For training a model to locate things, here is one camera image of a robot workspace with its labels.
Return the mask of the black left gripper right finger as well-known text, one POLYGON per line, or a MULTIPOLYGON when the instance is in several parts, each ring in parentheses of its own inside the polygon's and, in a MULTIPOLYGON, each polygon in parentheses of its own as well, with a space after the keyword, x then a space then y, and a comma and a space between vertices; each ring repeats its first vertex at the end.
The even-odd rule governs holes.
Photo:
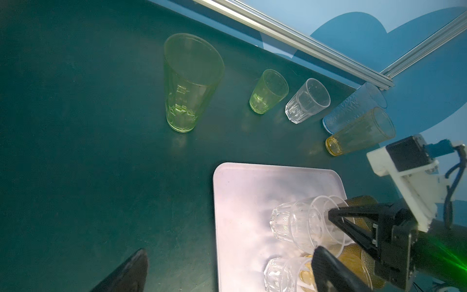
POLYGON ((315 249, 311 261, 318 292, 371 292, 357 275, 323 246, 315 249))

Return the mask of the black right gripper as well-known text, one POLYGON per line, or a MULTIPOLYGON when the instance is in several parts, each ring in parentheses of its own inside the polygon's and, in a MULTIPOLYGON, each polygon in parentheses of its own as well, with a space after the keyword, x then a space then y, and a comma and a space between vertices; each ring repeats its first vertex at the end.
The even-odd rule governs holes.
POLYGON ((397 288, 408 291, 421 272, 466 291, 466 227, 447 228, 443 221, 434 220, 428 232, 419 231, 403 202, 334 208, 328 218, 377 261, 377 275, 397 288), (343 218, 372 220, 372 230, 343 218))

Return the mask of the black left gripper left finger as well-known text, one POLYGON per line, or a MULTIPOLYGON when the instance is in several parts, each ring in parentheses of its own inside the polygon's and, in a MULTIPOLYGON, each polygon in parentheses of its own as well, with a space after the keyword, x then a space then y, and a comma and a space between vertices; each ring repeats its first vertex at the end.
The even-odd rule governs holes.
POLYGON ((139 249, 99 282, 91 292, 143 292, 148 266, 146 250, 139 249))

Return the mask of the dimpled amber glass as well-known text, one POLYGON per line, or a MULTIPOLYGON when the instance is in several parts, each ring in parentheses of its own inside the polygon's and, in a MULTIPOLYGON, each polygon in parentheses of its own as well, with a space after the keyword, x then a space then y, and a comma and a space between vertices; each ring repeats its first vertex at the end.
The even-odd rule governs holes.
MULTIPOLYGON (((363 195, 355 198, 348 198, 346 203, 350 207, 354 206, 366 206, 366 205, 374 205, 378 204, 377 200, 371 196, 363 195)), ((372 221, 367 218, 354 218, 355 224, 360 228, 371 231, 372 230, 372 221)))
POLYGON ((347 248, 351 253, 358 256, 362 260, 363 266, 369 274, 372 288, 374 290, 380 290, 384 288, 386 281, 375 274, 375 260, 356 243, 350 244, 347 246, 347 248))

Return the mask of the short yellow transparent glass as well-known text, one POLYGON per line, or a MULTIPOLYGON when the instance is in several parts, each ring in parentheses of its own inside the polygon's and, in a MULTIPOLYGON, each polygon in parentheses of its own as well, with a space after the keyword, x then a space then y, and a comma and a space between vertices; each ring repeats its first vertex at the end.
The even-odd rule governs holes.
POLYGON ((370 287, 370 285, 368 284, 369 277, 367 276, 367 272, 363 268, 361 260, 358 257, 355 257, 355 256, 351 257, 349 262, 342 262, 342 261, 340 262, 344 264, 349 270, 351 270, 355 275, 357 275, 357 277, 359 277, 366 285, 370 287))

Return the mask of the clear faceted glass three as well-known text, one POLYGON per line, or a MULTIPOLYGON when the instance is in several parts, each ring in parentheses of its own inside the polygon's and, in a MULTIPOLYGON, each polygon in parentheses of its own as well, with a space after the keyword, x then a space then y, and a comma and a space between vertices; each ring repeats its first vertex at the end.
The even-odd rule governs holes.
POLYGON ((344 207, 348 207, 345 199, 323 195, 313 199, 309 208, 308 230, 314 247, 323 246, 336 257, 339 257, 344 247, 353 241, 330 221, 328 212, 344 207))

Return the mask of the clear faceted glass one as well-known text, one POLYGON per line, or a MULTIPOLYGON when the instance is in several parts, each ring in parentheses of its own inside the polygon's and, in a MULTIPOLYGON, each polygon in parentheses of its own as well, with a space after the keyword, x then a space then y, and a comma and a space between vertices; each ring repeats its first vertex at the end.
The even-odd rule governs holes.
POLYGON ((310 257, 271 259, 263 272, 266 292, 315 292, 310 257))

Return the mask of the clear faceted glass two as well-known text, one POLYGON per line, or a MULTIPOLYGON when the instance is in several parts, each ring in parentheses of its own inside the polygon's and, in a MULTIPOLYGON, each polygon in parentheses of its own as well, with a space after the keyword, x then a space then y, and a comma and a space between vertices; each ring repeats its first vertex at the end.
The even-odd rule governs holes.
POLYGON ((312 207, 317 199, 283 203, 274 208, 269 221, 274 237, 294 243, 304 253, 314 253, 323 239, 322 215, 312 207))

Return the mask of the small green transparent glass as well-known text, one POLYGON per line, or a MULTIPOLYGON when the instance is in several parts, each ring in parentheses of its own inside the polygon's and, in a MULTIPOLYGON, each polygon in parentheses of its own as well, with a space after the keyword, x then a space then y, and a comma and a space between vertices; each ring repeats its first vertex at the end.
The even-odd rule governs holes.
POLYGON ((288 93, 289 86, 283 75, 273 69, 266 69, 252 92, 249 105, 255 113, 265 114, 288 93))

